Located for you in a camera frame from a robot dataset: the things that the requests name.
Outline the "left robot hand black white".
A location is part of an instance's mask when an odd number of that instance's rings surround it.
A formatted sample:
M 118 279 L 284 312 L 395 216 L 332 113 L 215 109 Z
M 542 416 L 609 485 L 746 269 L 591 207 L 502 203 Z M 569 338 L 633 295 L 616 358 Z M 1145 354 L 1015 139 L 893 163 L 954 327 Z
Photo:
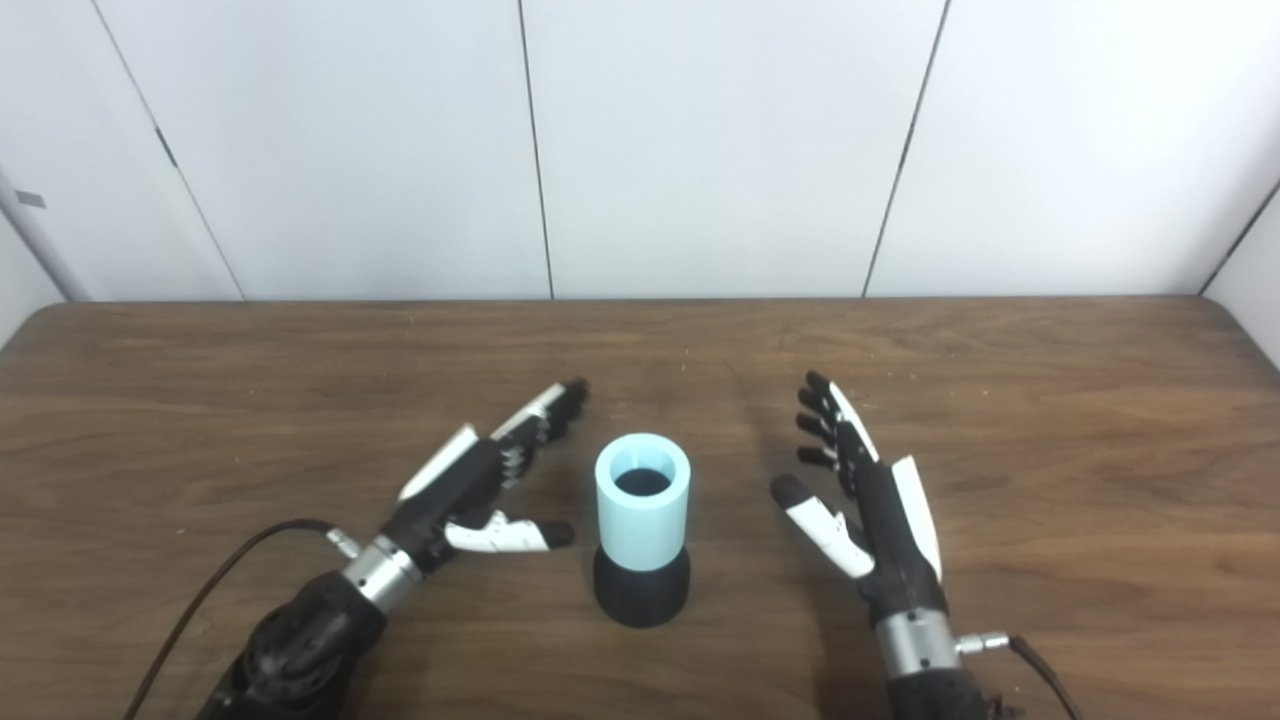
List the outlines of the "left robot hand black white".
M 422 575 L 460 551 L 529 553 L 571 546 L 576 534 L 567 521 L 511 519 L 497 500 L 566 434 L 588 393 L 584 378 L 554 383 L 489 436 L 463 425 L 402 488 L 380 538 L 406 553 Z

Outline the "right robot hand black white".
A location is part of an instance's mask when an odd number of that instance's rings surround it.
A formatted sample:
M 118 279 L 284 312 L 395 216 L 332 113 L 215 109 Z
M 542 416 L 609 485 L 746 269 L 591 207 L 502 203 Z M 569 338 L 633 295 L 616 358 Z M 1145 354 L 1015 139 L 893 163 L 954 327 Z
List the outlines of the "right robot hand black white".
M 858 521 L 792 475 L 771 482 L 773 501 L 855 580 L 872 624 L 904 612 L 948 614 L 938 536 L 914 459 L 886 462 L 852 402 L 819 372 L 805 374 L 797 400 L 805 409 L 797 427 L 820 441 L 797 448 L 797 459 L 835 474 Z

